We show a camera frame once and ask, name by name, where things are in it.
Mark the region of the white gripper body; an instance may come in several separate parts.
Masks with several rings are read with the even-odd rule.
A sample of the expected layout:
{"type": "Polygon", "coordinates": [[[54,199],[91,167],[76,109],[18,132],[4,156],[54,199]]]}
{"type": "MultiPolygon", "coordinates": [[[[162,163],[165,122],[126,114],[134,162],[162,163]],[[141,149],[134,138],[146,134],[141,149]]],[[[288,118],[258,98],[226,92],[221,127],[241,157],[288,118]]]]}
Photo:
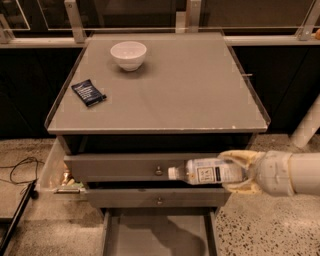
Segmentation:
{"type": "Polygon", "coordinates": [[[256,182],[271,196],[293,196],[295,194],[289,171],[292,154],[268,151],[256,164],[256,182]]]}

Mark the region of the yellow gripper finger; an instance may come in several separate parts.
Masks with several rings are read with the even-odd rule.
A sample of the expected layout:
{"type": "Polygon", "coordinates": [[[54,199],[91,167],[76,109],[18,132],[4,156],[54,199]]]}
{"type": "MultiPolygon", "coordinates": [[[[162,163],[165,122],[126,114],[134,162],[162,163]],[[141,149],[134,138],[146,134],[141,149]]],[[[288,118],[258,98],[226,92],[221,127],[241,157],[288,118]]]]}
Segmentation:
{"type": "Polygon", "coordinates": [[[253,150],[228,150],[218,155],[219,159],[231,160],[242,168],[248,170],[265,155],[264,152],[253,150]]]}
{"type": "Polygon", "coordinates": [[[262,189],[253,179],[248,179],[240,183],[224,183],[223,187],[235,194],[254,195],[262,193],[262,189]]]}

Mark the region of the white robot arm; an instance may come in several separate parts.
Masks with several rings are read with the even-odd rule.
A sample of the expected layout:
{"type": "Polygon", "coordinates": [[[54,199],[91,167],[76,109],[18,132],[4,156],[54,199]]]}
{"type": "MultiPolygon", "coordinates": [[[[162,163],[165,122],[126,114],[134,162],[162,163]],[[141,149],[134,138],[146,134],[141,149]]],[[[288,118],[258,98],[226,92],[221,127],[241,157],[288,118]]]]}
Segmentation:
{"type": "Polygon", "coordinates": [[[218,157],[231,160],[245,169],[245,181],[223,184],[232,193],[320,195],[320,153],[229,150],[218,157]]]}

